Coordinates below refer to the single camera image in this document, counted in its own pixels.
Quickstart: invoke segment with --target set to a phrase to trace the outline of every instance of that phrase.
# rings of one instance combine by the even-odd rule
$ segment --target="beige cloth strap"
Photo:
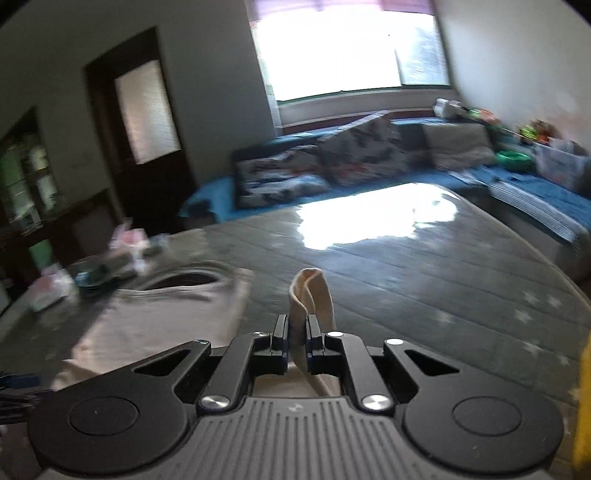
[[[314,314],[324,333],[336,329],[332,298],[322,270],[305,268],[293,279],[290,299],[290,358],[283,376],[263,375],[255,380],[253,395],[260,397],[336,397],[339,379],[310,375],[306,361],[306,318]]]

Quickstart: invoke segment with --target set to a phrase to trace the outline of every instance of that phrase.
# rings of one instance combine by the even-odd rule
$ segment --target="door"
[[[168,101],[155,28],[86,67],[96,129],[119,201],[148,235],[179,231],[196,185]]]

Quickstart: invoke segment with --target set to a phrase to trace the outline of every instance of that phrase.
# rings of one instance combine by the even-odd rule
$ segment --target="toy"
[[[552,125],[543,122],[542,120],[533,120],[524,127],[517,127],[519,132],[519,141],[522,144],[533,145],[533,143],[541,143],[548,145],[550,137],[554,134]]]

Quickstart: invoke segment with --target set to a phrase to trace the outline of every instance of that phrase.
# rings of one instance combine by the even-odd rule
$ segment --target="frosted glass panel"
[[[180,150],[160,62],[145,63],[115,84],[135,162],[146,163]]]

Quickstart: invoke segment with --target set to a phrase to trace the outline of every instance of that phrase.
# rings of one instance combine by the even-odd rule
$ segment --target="gray cushion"
[[[433,163],[439,170],[464,170],[495,162],[486,129],[480,124],[424,124]]]

